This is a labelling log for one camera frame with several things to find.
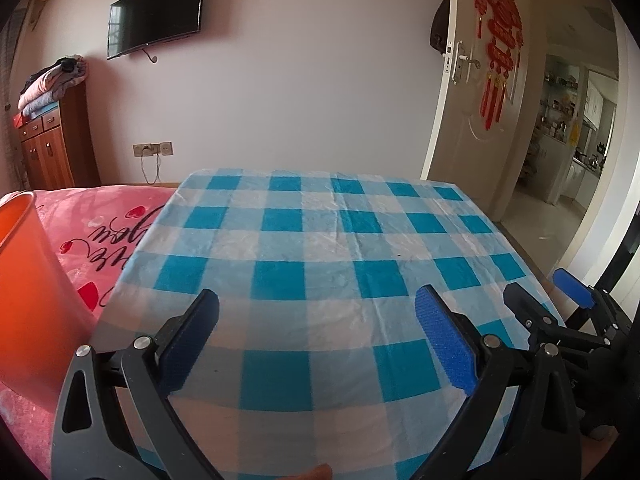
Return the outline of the white bedroom door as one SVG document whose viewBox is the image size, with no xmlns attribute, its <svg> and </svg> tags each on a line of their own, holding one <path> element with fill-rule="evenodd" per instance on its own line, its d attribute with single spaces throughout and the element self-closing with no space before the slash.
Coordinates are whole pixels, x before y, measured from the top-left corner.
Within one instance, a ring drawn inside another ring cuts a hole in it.
<svg viewBox="0 0 640 480">
<path fill-rule="evenodd" d="M 524 28 L 524 46 L 518 74 L 504 103 L 500 122 L 484 129 L 480 117 L 488 62 L 485 46 L 476 38 L 474 0 L 450 0 L 448 39 L 442 55 L 442 82 L 428 141 L 422 176 L 457 185 L 485 214 L 497 212 L 502 179 L 508 166 L 527 77 L 529 58 L 529 0 L 515 0 Z M 454 44 L 462 40 L 466 52 L 482 64 L 466 84 L 450 80 Z"/>
</svg>

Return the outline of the wall power outlet strip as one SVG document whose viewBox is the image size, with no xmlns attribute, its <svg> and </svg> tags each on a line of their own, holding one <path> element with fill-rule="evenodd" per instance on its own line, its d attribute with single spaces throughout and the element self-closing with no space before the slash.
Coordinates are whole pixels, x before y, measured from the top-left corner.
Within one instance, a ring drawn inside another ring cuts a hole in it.
<svg viewBox="0 0 640 480">
<path fill-rule="evenodd" d="M 134 156 L 136 157 L 148 157 L 148 156 L 171 156 L 174 154 L 171 142 L 160 143 L 139 143 L 132 146 Z"/>
</svg>

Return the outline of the folded blankets pile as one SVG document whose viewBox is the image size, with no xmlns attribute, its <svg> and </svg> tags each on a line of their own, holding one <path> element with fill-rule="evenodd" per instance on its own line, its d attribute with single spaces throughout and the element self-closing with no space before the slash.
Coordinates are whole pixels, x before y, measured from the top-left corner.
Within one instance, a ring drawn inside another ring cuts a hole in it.
<svg viewBox="0 0 640 480">
<path fill-rule="evenodd" d="M 51 66 L 30 76 L 17 101 L 18 112 L 13 116 L 14 128 L 24 126 L 38 110 L 58 102 L 69 88 L 85 81 L 88 63 L 80 55 L 59 58 Z"/>
</svg>

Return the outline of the wooden bed frame edge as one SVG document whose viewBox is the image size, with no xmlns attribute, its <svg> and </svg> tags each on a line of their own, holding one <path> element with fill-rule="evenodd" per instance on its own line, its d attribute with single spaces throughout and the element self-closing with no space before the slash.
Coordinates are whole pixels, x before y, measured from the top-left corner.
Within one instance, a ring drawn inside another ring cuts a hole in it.
<svg viewBox="0 0 640 480">
<path fill-rule="evenodd" d="M 172 188 L 175 190 L 179 187 L 179 182 L 156 182 L 156 183 L 117 183 L 117 184 L 104 184 L 104 185 L 117 185 L 117 186 L 136 186 L 137 188 Z"/>
</svg>

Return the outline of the red chinese knot decoration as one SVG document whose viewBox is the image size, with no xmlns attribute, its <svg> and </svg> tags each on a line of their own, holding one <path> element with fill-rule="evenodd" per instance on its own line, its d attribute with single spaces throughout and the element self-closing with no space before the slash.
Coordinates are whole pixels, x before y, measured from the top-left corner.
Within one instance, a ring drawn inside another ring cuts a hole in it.
<svg viewBox="0 0 640 480">
<path fill-rule="evenodd" d="M 484 129 L 500 122 L 504 103 L 520 68 L 524 28 L 515 0 L 474 0 L 477 12 L 476 38 L 485 46 L 488 69 L 480 117 Z"/>
</svg>

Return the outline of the orange plastic trash bucket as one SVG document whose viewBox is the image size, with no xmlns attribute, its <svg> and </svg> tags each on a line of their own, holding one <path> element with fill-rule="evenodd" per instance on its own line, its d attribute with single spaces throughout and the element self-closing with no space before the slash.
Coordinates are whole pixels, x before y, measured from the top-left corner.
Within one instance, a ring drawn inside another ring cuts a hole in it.
<svg viewBox="0 0 640 480">
<path fill-rule="evenodd" d="M 53 252 L 32 192 L 1 206 L 0 294 L 1 382 L 53 413 L 96 318 Z"/>
</svg>

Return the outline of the wooden dresser cabinet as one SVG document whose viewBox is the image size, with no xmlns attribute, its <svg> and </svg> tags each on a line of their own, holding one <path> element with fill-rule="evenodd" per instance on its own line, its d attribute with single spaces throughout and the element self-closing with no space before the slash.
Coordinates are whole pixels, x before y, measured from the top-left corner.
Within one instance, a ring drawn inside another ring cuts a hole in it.
<svg viewBox="0 0 640 480">
<path fill-rule="evenodd" d="M 33 190 L 94 188 L 101 184 L 89 125 L 86 84 L 14 130 Z"/>
</svg>

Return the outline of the blue white checkered blanket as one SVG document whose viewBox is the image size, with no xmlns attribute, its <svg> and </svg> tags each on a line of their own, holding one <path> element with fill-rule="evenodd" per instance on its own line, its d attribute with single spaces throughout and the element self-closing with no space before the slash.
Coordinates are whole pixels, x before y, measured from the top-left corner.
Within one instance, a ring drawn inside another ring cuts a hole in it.
<svg viewBox="0 0 640 480">
<path fill-rule="evenodd" d="M 219 321 L 170 400 L 224 477 L 325 463 L 339 479 L 407 479 L 464 399 L 416 320 L 416 291 L 433 286 L 481 333 L 523 348 L 502 300 L 513 282 L 548 301 L 453 185 L 203 170 L 142 237 L 92 345 L 154 334 L 210 289 Z"/>
</svg>

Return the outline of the dark bag behind door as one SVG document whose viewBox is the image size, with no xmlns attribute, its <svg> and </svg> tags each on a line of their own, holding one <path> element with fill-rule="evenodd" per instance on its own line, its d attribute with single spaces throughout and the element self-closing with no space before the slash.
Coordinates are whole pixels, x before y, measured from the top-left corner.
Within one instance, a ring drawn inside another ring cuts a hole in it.
<svg viewBox="0 0 640 480">
<path fill-rule="evenodd" d="M 450 0 L 442 0 L 437 8 L 431 24 L 430 45 L 431 47 L 444 54 L 448 39 Z"/>
</svg>

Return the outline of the pink printed bedspread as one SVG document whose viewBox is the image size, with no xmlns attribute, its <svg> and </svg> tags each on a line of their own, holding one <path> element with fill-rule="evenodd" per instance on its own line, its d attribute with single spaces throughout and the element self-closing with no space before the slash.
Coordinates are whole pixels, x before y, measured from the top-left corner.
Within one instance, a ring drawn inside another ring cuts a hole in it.
<svg viewBox="0 0 640 480">
<path fill-rule="evenodd" d="M 173 192 L 132 185 L 35 192 L 51 247 L 95 318 Z M 2 386 L 1 417 L 27 457 L 50 477 L 53 415 Z"/>
</svg>

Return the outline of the wall mounted black television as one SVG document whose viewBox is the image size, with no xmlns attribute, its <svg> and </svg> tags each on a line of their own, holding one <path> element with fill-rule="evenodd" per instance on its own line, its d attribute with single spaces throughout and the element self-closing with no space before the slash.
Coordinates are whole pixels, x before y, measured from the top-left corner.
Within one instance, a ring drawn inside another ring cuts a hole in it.
<svg viewBox="0 0 640 480">
<path fill-rule="evenodd" d="M 204 0 L 118 0 L 108 14 L 106 57 L 197 34 Z"/>
</svg>

